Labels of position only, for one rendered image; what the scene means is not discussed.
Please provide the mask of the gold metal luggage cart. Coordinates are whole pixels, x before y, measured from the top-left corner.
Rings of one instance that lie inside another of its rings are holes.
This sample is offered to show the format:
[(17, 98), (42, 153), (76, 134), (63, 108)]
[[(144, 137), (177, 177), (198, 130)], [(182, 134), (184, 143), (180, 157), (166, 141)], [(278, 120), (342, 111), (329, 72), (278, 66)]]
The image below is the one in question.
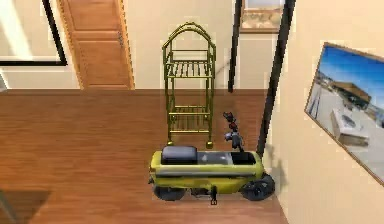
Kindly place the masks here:
[[(176, 40), (183, 34), (197, 34), (206, 42), (203, 49), (178, 49)], [(178, 26), (162, 46), (164, 92), (167, 113), (167, 145), (175, 134), (206, 134), (206, 148), (213, 148), (213, 100), (216, 76), (216, 45), (207, 31), (196, 22)], [(199, 80), (205, 83), (202, 104), (178, 104), (177, 81)]]

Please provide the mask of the yellow motor scooter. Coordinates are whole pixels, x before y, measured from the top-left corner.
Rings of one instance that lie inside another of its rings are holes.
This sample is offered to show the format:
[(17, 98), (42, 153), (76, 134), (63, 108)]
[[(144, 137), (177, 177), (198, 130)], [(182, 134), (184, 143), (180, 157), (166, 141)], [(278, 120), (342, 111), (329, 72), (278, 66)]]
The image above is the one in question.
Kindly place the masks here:
[(264, 200), (275, 192), (275, 181), (266, 173), (260, 156), (246, 151), (235, 116), (225, 112), (230, 131), (225, 139), (230, 151), (200, 151), (194, 146), (166, 146), (153, 153), (148, 183), (161, 200), (177, 201), (190, 193), (208, 196), (217, 203), (220, 194), (240, 193), (249, 201)]

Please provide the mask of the brown wooden room door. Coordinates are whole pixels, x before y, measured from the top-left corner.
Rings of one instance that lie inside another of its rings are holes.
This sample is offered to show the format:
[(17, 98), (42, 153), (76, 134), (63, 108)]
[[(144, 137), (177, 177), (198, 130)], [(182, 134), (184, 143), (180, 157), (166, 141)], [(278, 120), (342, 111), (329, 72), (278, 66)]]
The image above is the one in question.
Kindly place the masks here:
[[(123, 0), (57, 0), (81, 89), (135, 88)], [(118, 31), (124, 46), (118, 40)]]

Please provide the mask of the beige framed picture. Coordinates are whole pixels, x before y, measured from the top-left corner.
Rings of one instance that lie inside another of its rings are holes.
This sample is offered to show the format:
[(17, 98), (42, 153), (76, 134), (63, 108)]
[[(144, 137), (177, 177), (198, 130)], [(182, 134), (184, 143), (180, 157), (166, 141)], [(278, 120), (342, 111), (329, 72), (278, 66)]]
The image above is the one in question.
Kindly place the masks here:
[(240, 32), (277, 34), (285, 0), (242, 0)]

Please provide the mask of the blue sky framed picture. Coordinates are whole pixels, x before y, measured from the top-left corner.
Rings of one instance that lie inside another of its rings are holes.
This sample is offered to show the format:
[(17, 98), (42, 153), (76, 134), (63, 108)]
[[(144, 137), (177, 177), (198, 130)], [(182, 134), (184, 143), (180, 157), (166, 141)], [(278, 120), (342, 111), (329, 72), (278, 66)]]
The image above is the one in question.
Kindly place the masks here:
[(384, 57), (323, 44), (304, 112), (384, 186)]

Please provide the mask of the black framed window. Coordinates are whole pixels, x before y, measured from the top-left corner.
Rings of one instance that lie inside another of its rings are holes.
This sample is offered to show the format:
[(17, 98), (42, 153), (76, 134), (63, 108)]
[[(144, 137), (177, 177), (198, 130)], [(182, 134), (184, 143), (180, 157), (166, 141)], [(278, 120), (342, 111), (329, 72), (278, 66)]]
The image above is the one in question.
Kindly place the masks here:
[(0, 66), (66, 66), (57, 0), (0, 0)]

